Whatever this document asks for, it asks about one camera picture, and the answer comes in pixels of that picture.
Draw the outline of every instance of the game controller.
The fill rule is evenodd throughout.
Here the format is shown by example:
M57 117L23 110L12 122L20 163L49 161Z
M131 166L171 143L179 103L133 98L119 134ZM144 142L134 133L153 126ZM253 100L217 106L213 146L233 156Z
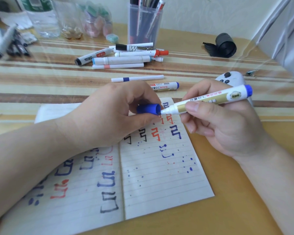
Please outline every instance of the game controller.
M245 85L244 77L239 72L226 72L219 77L216 78L217 81L224 82L230 86L240 86ZM253 106L253 101L251 100L251 97L248 97L247 100L250 102L250 104Z

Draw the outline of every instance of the open notebook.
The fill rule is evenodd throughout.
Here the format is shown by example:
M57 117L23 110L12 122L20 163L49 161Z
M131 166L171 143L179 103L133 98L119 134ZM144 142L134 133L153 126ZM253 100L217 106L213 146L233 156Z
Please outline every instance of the open notebook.
M43 105L35 123L78 106ZM77 234L212 196L179 115L166 115L116 145L66 160L4 216L0 235Z

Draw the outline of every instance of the light blue marker cap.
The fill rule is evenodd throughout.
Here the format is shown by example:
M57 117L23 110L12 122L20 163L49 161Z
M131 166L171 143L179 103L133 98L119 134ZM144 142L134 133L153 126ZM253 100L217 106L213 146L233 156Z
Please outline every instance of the light blue marker cap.
M161 106L159 104L139 105L136 108L137 114L150 113L160 115Z
M245 85L246 91L247 91L247 97L252 96L253 94L253 89L250 85Z

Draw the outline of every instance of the gray curtain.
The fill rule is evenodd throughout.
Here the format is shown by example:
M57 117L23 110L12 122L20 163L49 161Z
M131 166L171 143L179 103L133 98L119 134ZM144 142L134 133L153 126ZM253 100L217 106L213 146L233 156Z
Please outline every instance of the gray curtain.
M253 40L294 75L294 0L282 0Z

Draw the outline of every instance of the person's left hand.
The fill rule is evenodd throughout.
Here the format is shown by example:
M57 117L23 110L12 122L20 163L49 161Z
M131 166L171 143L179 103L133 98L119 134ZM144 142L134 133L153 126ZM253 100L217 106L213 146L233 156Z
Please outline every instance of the person's left hand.
M90 95L79 107L56 123L80 152L111 146L150 123L157 115L136 113L139 104L161 104L153 89L143 81L109 83Z

